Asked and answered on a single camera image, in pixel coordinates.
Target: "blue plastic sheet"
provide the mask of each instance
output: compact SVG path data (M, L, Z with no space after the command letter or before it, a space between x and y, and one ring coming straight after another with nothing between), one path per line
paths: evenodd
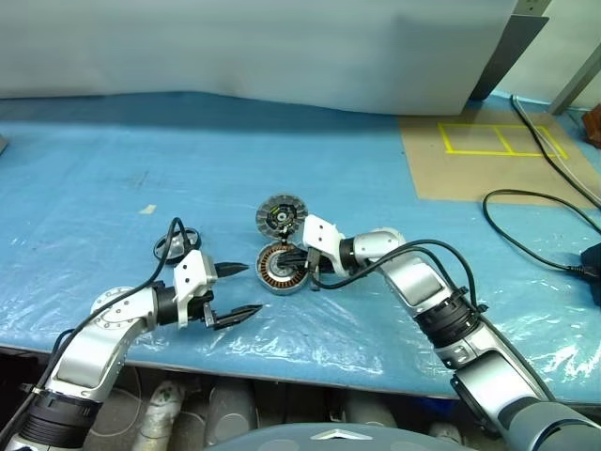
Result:
M490 107L504 107L489 101ZM576 133L568 118L562 124ZM588 286L525 258L480 205L423 201L394 117L201 94L0 101L0 344L49 350L103 291L152 273L171 218L215 261L253 264L269 242L256 207L291 193L348 236L392 226L457 247L487 316L558 397L601 401L599 308ZM583 152L600 169L594 150ZM497 221L551 258L599 241L561 209L495 204ZM598 220L599 215L591 212ZM525 227L537 224L537 227ZM443 261L465 281L452 258ZM172 271L162 279L168 284ZM219 374L451 396L451 373L377 276L277 297L248 271L220 280L213 308L264 308L214 332L193 323L140 337L131 361Z

